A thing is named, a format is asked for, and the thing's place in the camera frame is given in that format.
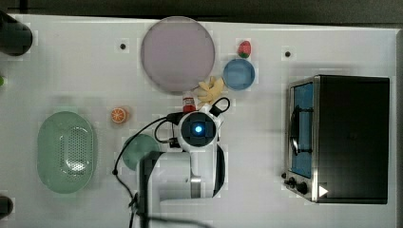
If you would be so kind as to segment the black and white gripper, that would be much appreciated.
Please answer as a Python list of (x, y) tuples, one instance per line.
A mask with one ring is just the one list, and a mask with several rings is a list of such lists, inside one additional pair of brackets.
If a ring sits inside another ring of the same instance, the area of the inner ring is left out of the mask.
[(223, 123), (222, 113), (223, 110), (214, 104), (205, 104), (198, 111), (171, 113), (169, 121), (175, 125), (176, 135), (170, 146), (181, 149), (216, 149)]

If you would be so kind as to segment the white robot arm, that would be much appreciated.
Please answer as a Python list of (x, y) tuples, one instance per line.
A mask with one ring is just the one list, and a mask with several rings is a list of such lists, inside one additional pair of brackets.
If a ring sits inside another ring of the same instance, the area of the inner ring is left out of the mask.
[(164, 218), (165, 200), (191, 200), (215, 197), (225, 179), (225, 160), (219, 146), (222, 113), (216, 105), (166, 116), (176, 126), (173, 142), (179, 152), (151, 151), (137, 164), (137, 216), (141, 228), (176, 223)]

